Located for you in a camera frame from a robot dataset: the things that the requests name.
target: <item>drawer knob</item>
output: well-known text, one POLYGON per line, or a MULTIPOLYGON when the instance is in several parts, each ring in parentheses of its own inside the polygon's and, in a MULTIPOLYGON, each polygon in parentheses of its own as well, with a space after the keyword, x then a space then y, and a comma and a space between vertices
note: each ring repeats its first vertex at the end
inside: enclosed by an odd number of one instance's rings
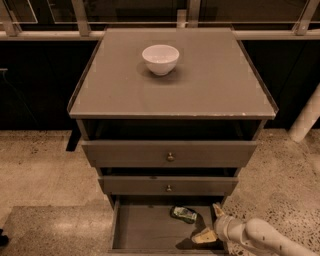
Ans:
POLYGON ((171 191, 172 191, 172 188, 171 188, 171 186, 170 186, 170 185, 168 185, 168 186, 167 186, 166 191, 167 191, 167 192, 171 192, 171 191))
POLYGON ((169 152, 168 155, 167 155, 167 161, 168 162, 173 162, 174 160, 175 160, 174 155, 171 152, 169 152))

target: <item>dresser top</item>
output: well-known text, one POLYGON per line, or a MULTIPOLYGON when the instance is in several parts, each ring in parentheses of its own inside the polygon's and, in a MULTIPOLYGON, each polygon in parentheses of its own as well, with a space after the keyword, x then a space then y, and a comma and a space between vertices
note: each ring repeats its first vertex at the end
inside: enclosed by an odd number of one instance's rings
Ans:
POLYGON ((265 92, 228 28, 114 28, 106 31, 70 116, 273 119, 277 109, 265 92), (155 44, 180 52, 166 76, 144 64, 142 51, 155 44))

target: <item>chest of drawers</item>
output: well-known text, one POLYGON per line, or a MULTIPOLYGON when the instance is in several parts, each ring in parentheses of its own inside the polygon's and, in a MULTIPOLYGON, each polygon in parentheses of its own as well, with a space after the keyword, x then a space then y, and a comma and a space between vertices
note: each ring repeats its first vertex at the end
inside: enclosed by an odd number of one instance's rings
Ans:
POLYGON ((212 225, 276 111, 230 29, 108 29, 69 112, 114 208, 110 255, 228 255, 190 238, 212 225), (180 52, 166 76, 143 63, 153 44, 180 52), (171 218, 173 205, 195 209, 196 224, 171 218))

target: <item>object in drawer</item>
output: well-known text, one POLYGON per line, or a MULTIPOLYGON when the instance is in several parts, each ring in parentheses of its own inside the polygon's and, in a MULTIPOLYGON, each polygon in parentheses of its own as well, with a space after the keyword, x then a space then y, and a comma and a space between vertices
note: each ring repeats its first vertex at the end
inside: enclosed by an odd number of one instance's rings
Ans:
POLYGON ((176 219, 183 220, 188 224, 193 224, 197 220, 197 213, 189 208, 173 206, 170 210, 170 216, 176 219))

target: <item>drawer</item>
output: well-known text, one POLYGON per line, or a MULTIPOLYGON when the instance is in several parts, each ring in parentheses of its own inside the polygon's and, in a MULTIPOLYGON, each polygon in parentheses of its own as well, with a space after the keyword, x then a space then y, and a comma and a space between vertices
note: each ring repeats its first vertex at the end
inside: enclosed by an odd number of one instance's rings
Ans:
POLYGON ((230 195, 236 177, 103 176, 104 193, 113 195, 230 195))
POLYGON ((102 176, 235 177, 237 168, 99 168, 102 176))
POLYGON ((81 119, 91 140, 253 140, 261 120, 81 119))
POLYGON ((93 167, 244 167, 255 141, 83 141, 93 167))
POLYGON ((120 255, 229 255, 221 241, 196 245, 190 239, 213 225, 212 203, 220 197, 118 197, 115 203, 111 256, 120 255), (198 213, 196 223, 187 224, 170 217, 174 205, 198 213))

